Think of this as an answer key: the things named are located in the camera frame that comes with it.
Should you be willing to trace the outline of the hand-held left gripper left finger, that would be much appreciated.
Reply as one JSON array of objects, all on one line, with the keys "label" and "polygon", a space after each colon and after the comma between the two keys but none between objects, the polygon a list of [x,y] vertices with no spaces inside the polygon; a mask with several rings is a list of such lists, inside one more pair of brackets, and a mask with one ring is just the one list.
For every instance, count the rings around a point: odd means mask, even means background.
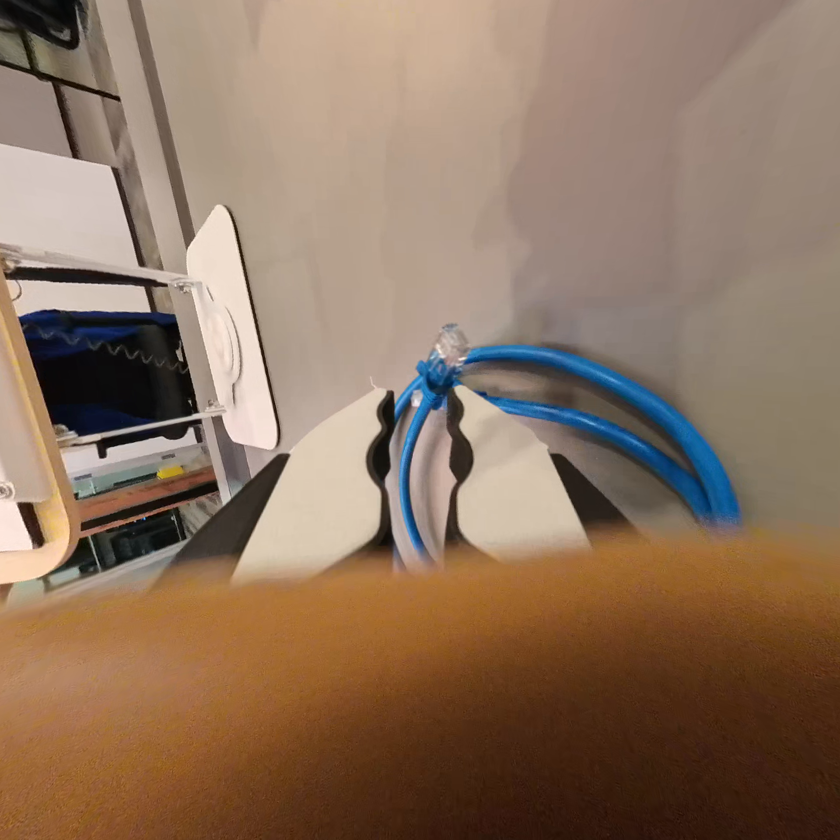
[{"label": "hand-held left gripper left finger", "polygon": [[312,578],[392,550],[394,392],[374,388],[316,426],[289,453],[231,584]]}]

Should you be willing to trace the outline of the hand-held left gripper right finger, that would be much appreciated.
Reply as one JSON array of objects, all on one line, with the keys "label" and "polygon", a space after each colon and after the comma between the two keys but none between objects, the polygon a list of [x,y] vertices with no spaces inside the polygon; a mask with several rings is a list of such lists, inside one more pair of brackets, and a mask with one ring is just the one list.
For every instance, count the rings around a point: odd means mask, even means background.
[{"label": "hand-held left gripper right finger", "polygon": [[548,446],[519,420],[463,385],[447,396],[455,479],[446,540],[512,563],[592,545]]}]

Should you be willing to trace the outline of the wooden desk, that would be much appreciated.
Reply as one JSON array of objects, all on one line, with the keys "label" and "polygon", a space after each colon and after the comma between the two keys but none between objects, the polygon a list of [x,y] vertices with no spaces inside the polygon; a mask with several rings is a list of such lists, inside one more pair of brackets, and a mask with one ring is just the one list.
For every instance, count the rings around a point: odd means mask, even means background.
[{"label": "wooden desk", "polygon": [[214,469],[205,467],[81,499],[77,503],[80,535],[87,537],[104,532],[203,499],[217,491]]}]

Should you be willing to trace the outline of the white board stand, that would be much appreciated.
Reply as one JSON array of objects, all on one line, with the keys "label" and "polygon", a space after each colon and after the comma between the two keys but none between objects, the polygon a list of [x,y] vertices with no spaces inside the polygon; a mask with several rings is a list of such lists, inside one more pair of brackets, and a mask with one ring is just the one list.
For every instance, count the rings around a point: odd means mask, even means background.
[{"label": "white board stand", "polygon": [[61,448],[98,444],[124,434],[156,431],[222,417],[233,442],[271,450],[279,443],[277,417],[235,221],[216,205],[186,251],[186,273],[120,268],[40,248],[2,244],[16,280],[100,286],[169,288],[184,292],[196,311],[215,394],[201,412],[107,433],[58,436]]}]

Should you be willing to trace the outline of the blue fabric bin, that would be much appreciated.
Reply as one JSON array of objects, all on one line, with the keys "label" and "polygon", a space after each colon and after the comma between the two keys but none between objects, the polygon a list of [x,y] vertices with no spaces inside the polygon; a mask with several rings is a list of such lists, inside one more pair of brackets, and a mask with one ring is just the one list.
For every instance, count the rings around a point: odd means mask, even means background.
[{"label": "blue fabric bin", "polygon": [[18,320],[52,424],[85,437],[194,414],[174,315],[42,310]]}]

